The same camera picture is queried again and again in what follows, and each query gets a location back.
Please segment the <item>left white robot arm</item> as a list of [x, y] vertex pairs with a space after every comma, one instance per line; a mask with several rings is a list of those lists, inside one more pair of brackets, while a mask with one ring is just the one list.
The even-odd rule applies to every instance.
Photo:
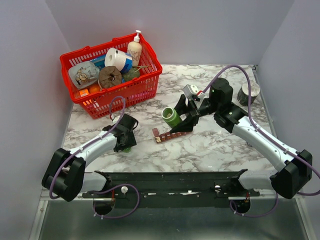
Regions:
[[125, 113], [86, 143], [70, 150], [57, 149], [41, 182], [49, 190], [49, 197], [67, 202], [85, 192], [107, 197], [111, 191], [110, 177], [100, 171], [86, 172], [86, 167], [108, 151], [119, 153], [136, 146], [134, 130], [138, 124], [137, 119]]

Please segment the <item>green pill bottle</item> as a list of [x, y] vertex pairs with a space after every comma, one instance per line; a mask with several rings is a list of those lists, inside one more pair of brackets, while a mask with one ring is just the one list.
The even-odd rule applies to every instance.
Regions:
[[172, 107], [164, 108], [161, 112], [161, 117], [170, 128], [174, 128], [182, 122], [181, 117]]

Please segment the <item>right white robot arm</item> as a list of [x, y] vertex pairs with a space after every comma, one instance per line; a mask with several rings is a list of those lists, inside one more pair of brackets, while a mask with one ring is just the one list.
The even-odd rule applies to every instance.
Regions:
[[241, 171], [230, 183], [230, 191], [241, 196], [250, 189], [274, 190], [286, 199], [293, 198], [312, 177], [308, 167], [312, 155], [307, 150], [298, 152], [268, 132], [262, 134], [262, 128], [251, 122], [248, 113], [234, 104], [232, 98], [233, 88], [224, 78], [219, 77], [211, 84], [208, 95], [187, 84], [174, 108], [186, 118], [170, 132], [192, 132], [200, 117], [213, 115], [221, 128], [246, 141], [274, 167], [274, 170]]

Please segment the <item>brown weekly pill organizer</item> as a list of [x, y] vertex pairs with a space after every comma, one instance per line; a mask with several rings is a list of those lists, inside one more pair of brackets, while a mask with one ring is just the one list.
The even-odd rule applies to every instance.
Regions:
[[165, 132], [165, 133], [160, 133], [158, 128], [153, 128], [152, 129], [152, 133], [153, 133], [153, 136], [154, 136], [154, 140], [155, 140], [155, 137], [160, 137], [161, 142], [157, 143], [156, 140], [155, 140], [155, 142], [157, 144], [161, 144], [161, 143], [167, 142], [169, 140], [188, 135], [190, 132], [176, 132], [176, 133]]

